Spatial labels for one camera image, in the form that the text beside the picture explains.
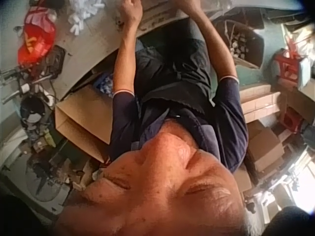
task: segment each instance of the man's right hand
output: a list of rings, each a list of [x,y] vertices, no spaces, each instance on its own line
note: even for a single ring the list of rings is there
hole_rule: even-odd
[[[189,15],[192,19],[203,13],[200,0],[172,0],[175,6]]]

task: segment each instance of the table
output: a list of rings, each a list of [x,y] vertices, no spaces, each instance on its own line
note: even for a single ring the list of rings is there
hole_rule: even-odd
[[[187,17],[183,12],[171,7],[168,1],[160,0],[155,7],[145,6],[144,16],[139,27],[137,36],[142,36],[160,26]],[[203,9],[210,14],[210,20],[223,15],[235,7],[264,7],[273,9],[301,10],[302,5],[295,0],[204,0]],[[58,99],[70,91],[70,89],[94,66],[105,57],[118,49],[121,34],[115,19],[113,6],[101,10],[97,15],[85,22],[85,29],[79,36],[69,32],[70,25],[67,23],[67,14],[62,12],[57,22],[56,44],[65,48],[63,72],[55,80],[54,88]]]

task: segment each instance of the blue object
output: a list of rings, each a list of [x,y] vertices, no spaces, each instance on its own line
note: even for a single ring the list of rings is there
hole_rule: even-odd
[[[97,81],[93,84],[93,87],[113,98],[113,76],[113,74],[108,73],[101,74]]]

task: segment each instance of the eye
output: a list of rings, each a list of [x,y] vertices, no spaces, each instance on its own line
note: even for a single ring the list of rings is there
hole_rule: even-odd
[[[104,174],[104,178],[106,180],[108,180],[109,182],[111,182],[112,184],[124,189],[124,190],[130,190],[131,187],[129,185],[129,183],[125,180],[123,180],[122,178],[118,178],[118,177],[112,177],[108,174]]]
[[[195,184],[188,189],[188,191],[186,192],[186,195],[195,194],[195,193],[199,193],[199,192],[206,191],[209,189],[214,189],[214,188],[216,188],[216,186],[212,184],[207,184],[207,183]]]

